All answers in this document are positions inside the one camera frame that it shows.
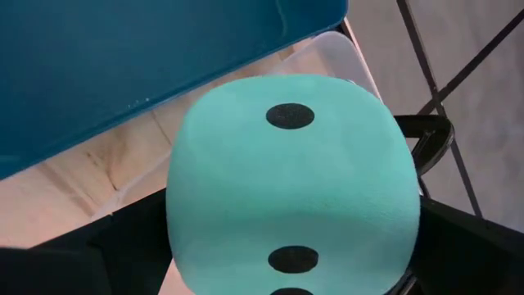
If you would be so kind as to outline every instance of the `plush dice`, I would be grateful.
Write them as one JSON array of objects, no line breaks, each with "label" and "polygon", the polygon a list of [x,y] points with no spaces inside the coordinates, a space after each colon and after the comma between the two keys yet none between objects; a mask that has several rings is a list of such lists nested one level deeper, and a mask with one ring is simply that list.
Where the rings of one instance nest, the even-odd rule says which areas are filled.
[{"label": "plush dice", "polygon": [[166,209],[196,295],[382,295],[409,263],[419,206],[386,106],[343,79],[280,75],[222,85],[191,108]]}]

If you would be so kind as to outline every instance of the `black handle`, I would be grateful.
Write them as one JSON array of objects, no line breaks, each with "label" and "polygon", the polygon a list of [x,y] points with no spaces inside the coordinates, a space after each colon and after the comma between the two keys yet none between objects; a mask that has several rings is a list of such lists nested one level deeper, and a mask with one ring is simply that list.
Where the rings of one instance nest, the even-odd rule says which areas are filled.
[{"label": "black handle", "polygon": [[445,154],[454,140],[454,127],[438,115],[395,116],[406,138],[419,138],[411,152],[418,176],[428,172]]}]

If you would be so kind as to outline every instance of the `clear plastic container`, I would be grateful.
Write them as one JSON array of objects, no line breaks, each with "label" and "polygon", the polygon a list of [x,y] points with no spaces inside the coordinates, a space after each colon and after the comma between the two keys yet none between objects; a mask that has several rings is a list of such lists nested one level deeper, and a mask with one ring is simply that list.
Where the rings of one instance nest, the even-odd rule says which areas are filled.
[{"label": "clear plastic container", "polygon": [[359,50],[345,35],[337,32],[318,35],[269,73],[319,74],[347,79],[380,98]]}]

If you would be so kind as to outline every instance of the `black dot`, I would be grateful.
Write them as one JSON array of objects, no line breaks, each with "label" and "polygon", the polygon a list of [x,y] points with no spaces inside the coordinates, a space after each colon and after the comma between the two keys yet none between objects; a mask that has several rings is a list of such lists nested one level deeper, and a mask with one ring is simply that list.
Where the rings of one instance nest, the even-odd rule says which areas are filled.
[{"label": "black dot", "polygon": [[278,128],[299,129],[313,122],[314,113],[299,103],[283,103],[270,108],[265,118]]},{"label": "black dot", "polygon": [[301,274],[317,266],[318,253],[308,247],[287,246],[271,252],[268,261],[275,270],[285,274]]},{"label": "black dot", "polygon": [[281,288],[271,295],[313,295],[312,292],[301,288]]}]

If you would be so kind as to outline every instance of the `mint green die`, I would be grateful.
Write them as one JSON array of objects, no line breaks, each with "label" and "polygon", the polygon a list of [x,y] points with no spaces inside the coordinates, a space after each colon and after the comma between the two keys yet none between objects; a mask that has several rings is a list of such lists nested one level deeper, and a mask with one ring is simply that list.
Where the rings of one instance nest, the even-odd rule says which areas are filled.
[{"label": "mint green die", "polygon": [[167,190],[175,263],[196,295],[382,295],[418,232],[394,117],[318,75],[240,79],[188,112]]}]

